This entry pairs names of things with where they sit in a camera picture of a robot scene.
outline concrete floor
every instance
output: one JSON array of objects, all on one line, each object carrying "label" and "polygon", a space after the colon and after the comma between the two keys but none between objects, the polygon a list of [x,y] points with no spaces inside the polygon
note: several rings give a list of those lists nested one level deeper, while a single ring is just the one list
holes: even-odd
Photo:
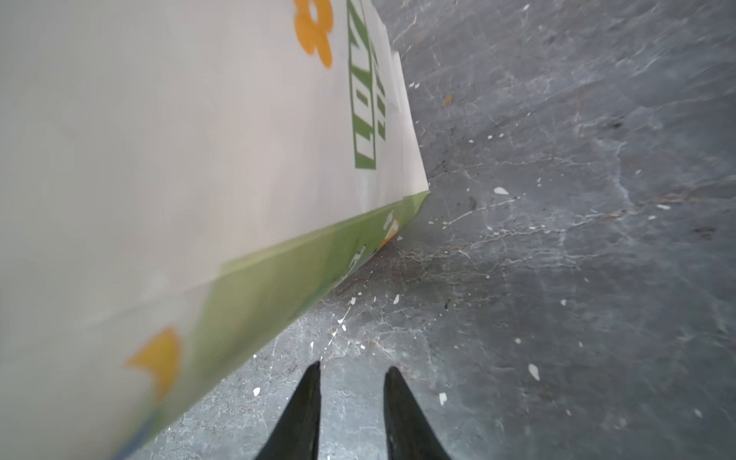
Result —
[{"label": "concrete floor", "polygon": [[321,459],[386,458],[393,364],[455,460],[732,458],[736,4],[375,3],[425,207],[133,458],[250,460],[318,358]]}]

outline green logo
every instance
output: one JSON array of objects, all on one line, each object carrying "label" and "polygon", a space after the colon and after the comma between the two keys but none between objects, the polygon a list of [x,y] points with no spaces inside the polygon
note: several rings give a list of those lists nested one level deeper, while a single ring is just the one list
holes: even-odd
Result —
[{"label": "green logo", "polygon": [[347,0],[348,77],[353,110],[355,167],[375,169],[376,143],[386,141],[386,91],[378,75],[378,59],[368,36],[363,5]]}]

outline orange flower print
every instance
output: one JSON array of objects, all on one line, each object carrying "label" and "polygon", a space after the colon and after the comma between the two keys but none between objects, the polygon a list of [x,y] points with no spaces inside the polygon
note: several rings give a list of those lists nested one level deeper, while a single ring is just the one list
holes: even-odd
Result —
[{"label": "orange flower print", "polygon": [[[309,4],[314,3],[317,13],[315,22],[309,10]],[[299,43],[307,54],[314,54],[316,49],[319,58],[325,67],[332,67],[332,50],[327,34],[332,30],[332,4],[330,0],[294,0],[297,12],[294,15],[294,31]]]}]

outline yellow flower print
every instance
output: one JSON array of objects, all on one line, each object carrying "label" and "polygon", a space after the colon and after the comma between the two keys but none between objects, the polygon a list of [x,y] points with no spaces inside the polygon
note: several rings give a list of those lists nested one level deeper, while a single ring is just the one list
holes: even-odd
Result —
[{"label": "yellow flower print", "polygon": [[[309,11],[310,1],[317,11],[316,22]],[[294,0],[297,12],[294,15],[294,31],[299,43],[307,54],[314,54],[316,49],[322,64],[332,67],[332,50],[327,34],[332,30],[332,4],[330,0]]]}]

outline gray surface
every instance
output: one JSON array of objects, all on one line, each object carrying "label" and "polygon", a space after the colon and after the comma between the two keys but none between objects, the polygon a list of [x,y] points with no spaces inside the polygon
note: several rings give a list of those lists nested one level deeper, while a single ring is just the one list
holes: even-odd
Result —
[{"label": "gray surface", "polygon": [[377,4],[432,194],[134,459],[251,459],[321,356],[321,459],[385,458],[392,364],[455,460],[732,458],[735,3]]}]

